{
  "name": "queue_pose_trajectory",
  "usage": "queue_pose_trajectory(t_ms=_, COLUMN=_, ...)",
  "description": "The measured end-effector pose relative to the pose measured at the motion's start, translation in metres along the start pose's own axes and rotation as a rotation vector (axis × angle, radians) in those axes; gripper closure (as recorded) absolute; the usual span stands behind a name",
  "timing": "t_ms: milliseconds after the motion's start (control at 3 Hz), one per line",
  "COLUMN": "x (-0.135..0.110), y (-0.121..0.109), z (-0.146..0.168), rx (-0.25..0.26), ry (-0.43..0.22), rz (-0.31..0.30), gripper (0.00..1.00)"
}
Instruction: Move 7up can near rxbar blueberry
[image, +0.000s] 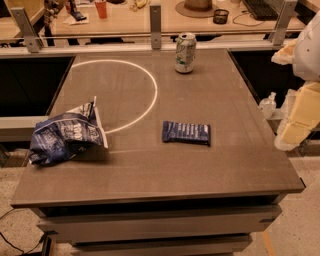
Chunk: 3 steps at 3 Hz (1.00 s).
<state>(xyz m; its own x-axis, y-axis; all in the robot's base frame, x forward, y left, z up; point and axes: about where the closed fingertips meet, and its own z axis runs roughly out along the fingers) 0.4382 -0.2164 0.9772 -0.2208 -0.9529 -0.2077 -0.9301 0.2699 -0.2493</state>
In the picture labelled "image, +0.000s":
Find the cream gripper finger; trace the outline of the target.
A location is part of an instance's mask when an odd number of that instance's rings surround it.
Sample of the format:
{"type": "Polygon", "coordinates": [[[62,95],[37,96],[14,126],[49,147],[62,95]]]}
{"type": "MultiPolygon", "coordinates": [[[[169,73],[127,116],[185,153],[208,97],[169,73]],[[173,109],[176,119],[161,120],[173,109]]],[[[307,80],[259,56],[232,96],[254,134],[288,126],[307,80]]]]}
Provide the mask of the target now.
{"type": "Polygon", "coordinates": [[[280,65],[287,65],[293,63],[293,52],[297,40],[294,39],[278,50],[272,57],[271,61],[280,65]]]}
{"type": "Polygon", "coordinates": [[[277,130],[274,145],[282,151],[298,147],[320,123],[320,83],[307,81],[295,94],[290,112],[284,116],[277,130]]]}

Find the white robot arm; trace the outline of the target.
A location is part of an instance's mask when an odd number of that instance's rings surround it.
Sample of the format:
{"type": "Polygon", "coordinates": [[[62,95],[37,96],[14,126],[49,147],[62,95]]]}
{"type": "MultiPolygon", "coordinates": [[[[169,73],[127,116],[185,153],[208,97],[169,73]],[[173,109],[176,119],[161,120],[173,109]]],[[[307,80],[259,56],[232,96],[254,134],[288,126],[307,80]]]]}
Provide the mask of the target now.
{"type": "Polygon", "coordinates": [[[294,75],[305,81],[290,102],[290,111],[284,115],[274,141],[277,149],[290,151],[320,123],[320,11],[271,61],[291,64],[294,75]]]}

